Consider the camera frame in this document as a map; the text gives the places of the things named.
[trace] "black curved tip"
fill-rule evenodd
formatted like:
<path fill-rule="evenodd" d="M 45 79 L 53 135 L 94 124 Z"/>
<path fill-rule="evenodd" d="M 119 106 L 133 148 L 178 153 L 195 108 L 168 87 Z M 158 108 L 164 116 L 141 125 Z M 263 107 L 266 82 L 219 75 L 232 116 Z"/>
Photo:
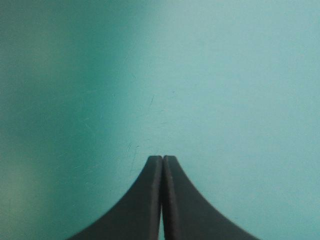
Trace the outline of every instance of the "black curved tip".
<path fill-rule="evenodd" d="M 202 197 L 175 156 L 163 158 L 162 188 L 166 240 L 257 240 Z"/>
<path fill-rule="evenodd" d="M 162 166 L 161 156 L 150 156 L 119 202 L 69 240 L 157 240 Z"/>

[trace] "green surface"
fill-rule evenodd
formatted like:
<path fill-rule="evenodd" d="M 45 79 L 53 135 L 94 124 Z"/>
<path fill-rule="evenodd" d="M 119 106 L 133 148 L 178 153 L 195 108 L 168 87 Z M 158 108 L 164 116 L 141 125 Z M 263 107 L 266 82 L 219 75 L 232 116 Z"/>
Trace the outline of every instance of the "green surface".
<path fill-rule="evenodd" d="M 0 239 L 62 240 L 176 155 L 263 240 L 320 238 L 319 1 L 0 2 Z"/>

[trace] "textured surface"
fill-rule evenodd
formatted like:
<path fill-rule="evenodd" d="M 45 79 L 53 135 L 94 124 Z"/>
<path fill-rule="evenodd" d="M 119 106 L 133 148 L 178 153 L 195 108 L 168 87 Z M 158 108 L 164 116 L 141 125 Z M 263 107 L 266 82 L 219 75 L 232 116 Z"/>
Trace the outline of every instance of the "textured surface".
<path fill-rule="evenodd" d="M 150 155 L 263 240 L 320 239 L 320 2 L 0 1 L 0 239 L 60 240 Z"/>

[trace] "teal wall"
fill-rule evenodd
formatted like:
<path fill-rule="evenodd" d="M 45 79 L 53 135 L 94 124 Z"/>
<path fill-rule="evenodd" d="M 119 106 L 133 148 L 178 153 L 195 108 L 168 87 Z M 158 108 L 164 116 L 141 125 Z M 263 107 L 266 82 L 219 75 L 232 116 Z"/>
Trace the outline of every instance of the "teal wall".
<path fill-rule="evenodd" d="M 165 154 L 259 238 L 319 239 L 319 42 L 316 0 L 1 1 L 0 239 L 69 237 Z"/>

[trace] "black plastic object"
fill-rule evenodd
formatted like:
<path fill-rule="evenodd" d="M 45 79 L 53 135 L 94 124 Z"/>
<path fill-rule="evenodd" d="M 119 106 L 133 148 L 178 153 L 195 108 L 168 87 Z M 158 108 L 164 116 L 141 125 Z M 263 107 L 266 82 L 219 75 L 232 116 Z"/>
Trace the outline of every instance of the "black plastic object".
<path fill-rule="evenodd" d="M 150 156 L 120 201 L 69 240 L 157 240 L 162 166 L 161 156 Z"/>
<path fill-rule="evenodd" d="M 164 157 L 162 171 L 162 214 L 166 240 L 257 240 L 202 197 L 175 156 Z"/>

